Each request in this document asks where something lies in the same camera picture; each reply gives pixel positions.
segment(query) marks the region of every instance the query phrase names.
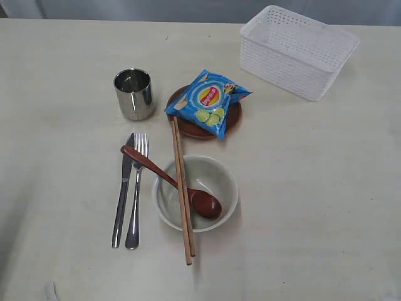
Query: white bowl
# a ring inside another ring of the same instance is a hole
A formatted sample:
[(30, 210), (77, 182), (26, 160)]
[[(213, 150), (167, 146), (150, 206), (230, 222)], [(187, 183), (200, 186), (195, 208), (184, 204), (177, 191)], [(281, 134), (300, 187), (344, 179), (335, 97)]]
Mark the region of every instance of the white bowl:
[[(238, 202), (238, 185), (234, 176), (222, 163), (209, 157), (184, 156), (184, 164), (188, 187), (207, 191), (215, 196), (222, 206), (222, 213), (215, 220), (205, 219), (191, 208), (192, 229), (198, 233), (220, 226), (234, 212)], [(169, 162), (164, 171), (177, 179), (174, 160)], [(171, 227), (182, 231), (178, 190), (161, 177), (157, 177), (152, 197), (160, 218)]]

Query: basket rim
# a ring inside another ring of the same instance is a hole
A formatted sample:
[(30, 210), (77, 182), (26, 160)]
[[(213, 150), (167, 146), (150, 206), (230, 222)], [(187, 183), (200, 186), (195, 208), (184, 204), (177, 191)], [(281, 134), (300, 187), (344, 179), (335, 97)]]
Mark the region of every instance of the basket rim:
[[(276, 49), (275, 47), (271, 47), (271, 46), (269, 46), (269, 45), (266, 45), (266, 44), (264, 44), (264, 43), (262, 43), (262, 42), (259, 42), (259, 41), (255, 40), (254, 38), (248, 37), (248, 36), (247, 36), (247, 33), (245, 33), (245, 31), (248, 31), (248, 32), (249, 32), (251, 29), (253, 29), (253, 28), (255, 27), (255, 22), (259, 19), (259, 17), (262, 16), (262, 15), (264, 15), (267, 11), (270, 11), (270, 10), (272, 10), (272, 9), (274, 9), (274, 8), (276, 8), (276, 9), (282, 9), (283, 11), (287, 11), (287, 12), (289, 12), (289, 13), (291, 13), (291, 14), (295, 14), (295, 15), (301, 17), (302, 19), (311, 21), (312, 23), (325, 25), (325, 26), (327, 26), (327, 28), (328, 28), (330, 31), (334, 31), (334, 32), (337, 32), (337, 33), (345, 34), (346, 36), (349, 37), (349, 39), (350, 39), (351, 41), (353, 41), (353, 44), (354, 44), (354, 45), (353, 45), (352, 48), (350, 48), (350, 50), (349, 50), (349, 52), (347, 53), (347, 55), (346, 55), (346, 57), (344, 58), (344, 60), (343, 60), (336, 68), (322, 68), (321, 65), (313, 64), (313, 63), (310, 63), (310, 62), (308, 62), (308, 61), (305, 61), (305, 60), (302, 60), (302, 59), (299, 59), (299, 58), (295, 58), (295, 57), (291, 56), (291, 55), (288, 54), (288, 53), (285, 53), (285, 52), (282, 52), (282, 51), (279, 50), (279, 49)], [(326, 72), (330, 72), (330, 73), (334, 73), (334, 72), (338, 71), (339, 69), (341, 69), (341, 68), (343, 67), (343, 65), (345, 64), (345, 62), (349, 59), (349, 57), (351, 56), (351, 54), (354, 52), (354, 50), (356, 49), (356, 47), (357, 47), (357, 46), (359, 45), (359, 43), (360, 43), (360, 38), (359, 38), (357, 35), (353, 34), (353, 33), (349, 33), (349, 32), (347, 32), (347, 31), (345, 31), (345, 30), (340, 29), (340, 28), (332, 27), (332, 26), (330, 26), (330, 25), (328, 25), (328, 24), (326, 24), (326, 23), (322, 23), (322, 22), (317, 21), (317, 20), (315, 20), (315, 19), (311, 19), (311, 18), (309, 18), (309, 17), (303, 16), (302, 14), (295, 13), (295, 12), (293, 12), (293, 11), (290, 11), (290, 10), (288, 10), (288, 9), (282, 8), (282, 7), (277, 6), (277, 5), (269, 5), (269, 6), (266, 6), (263, 10), (261, 10), (260, 12), (258, 12), (257, 15), (255, 15), (255, 17), (253, 17), (251, 20), (249, 20), (249, 21), (240, 29), (240, 34), (241, 34), (242, 38), (244, 38), (244, 39), (246, 39), (246, 40), (249, 40), (249, 41), (252, 41), (253, 43), (256, 43), (256, 44), (258, 44), (258, 45), (260, 45), (260, 46), (262, 46), (262, 47), (268, 48), (268, 49), (273, 50), (273, 51), (277, 51), (277, 52), (279, 52), (280, 54), (285, 55), (285, 56), (291, 58), (292, 60), (300, 61), (300, 62), (302, 62), (302, 63), (304, 63), (304, 64), (309, 65), (309, 66), (312, 66), (312, 67), (317, 68), (317, 69), (319, 69), (319, 70), (326, 71)]]

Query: lay's chips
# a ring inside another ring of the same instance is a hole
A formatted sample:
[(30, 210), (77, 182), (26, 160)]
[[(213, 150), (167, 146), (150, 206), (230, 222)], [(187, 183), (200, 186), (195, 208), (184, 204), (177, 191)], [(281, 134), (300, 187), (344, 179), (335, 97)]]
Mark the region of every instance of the lay's chips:
[(249, 94), (250, 91), (232, 80), (203, 70), (165, 112), (191, 121), (223, 139), (230, 104)]

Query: bowl rim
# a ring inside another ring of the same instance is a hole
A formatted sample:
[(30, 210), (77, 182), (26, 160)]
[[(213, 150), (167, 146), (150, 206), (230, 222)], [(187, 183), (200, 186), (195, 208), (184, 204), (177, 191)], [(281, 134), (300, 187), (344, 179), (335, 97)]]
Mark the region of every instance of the bowl rim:
[[(234, 185), (234, 197), (233, 197), (233, 204), (232, 206), (229, 208), (228, 212), (226, 213), (225, 216), (223, 216), (222, 219), (220, 219), (216, 224), (213, 224), (209, 227), (206, 228), (202, 228), (202, 229), (194, 229), (194, 233), (201, 233), (201, 232), (206, 232), (206, 231), (210, 231), (212, 229), (217, 228), (218, 226), (222, 225), (224, 222), (226, 222), (230, 216), (232, 215), (232, 213), (234, 212), (235, 208), (237, 207), (237, 203), (238, 203), (238, 198), (239, 198), (239, 190), (238, 190), (238, 183), (236, 181), (236, 178), (234, 177), (234, 175), (232, 174), (232, 172), (220, 161), (213, 159), (211, 157), (207, 157), (207, 156), (203, 156), (203, 155), (184, 155), (184, 159), (202, 159), (202, 160), (206, 160), (209, 162), (212, 162), (215, 165), (218, 165), (221, 167), (221, 169), (224, 170), (224, 172), (229, 176), (229, 178), (231, 179), (233, 185)], [(169, 169), (173, 164), (175, 164), (174, 159), (172, 159), (171, 161), (169, 161), (167, 163), (167, 165), (163, 168), (164, 171), (166, 171), (167, 169)], [(159, 202), (157, 201), (157, 190), (159, 188), (160, 185), (160, 177), (156, 176), (156, 181), (153, 184), (152, 187), (152, 199), (154, 201), (154, 205), (156, 207), (156, 212), (157, 214), (160, 216), (160, 218), (169, 226), (173, 227), (174, 229), (177, 229), (179, 231), (182, 231), (181, 227), (176, 226), (175, 224), (173, 224), (172, 222), (170, 222), (163, 214), (160, 206), (159, 206)]]

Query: chopsticks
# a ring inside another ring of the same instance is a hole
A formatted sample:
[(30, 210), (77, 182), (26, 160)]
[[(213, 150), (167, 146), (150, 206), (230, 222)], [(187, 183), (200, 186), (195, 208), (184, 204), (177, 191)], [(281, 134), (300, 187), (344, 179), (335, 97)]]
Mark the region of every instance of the chopsticks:
[(175, 157), (175, 170), (177, 171), (178, 194), (180, 199), (182, 234), (184, 237), (185, 260), (187, 265), (192, 264), (192, 258), (195, 257), (195, 238), (192, 230), (192, 222), (190, 219), (190, 208), (187, 191), (187, 181), (185, 179), (184, 157), (182, 156), (182, 148), (180, 141), (180, 133), (178, 131), (177, 117), (174, 116), (171, 121), (173, 131), (173, 145)]

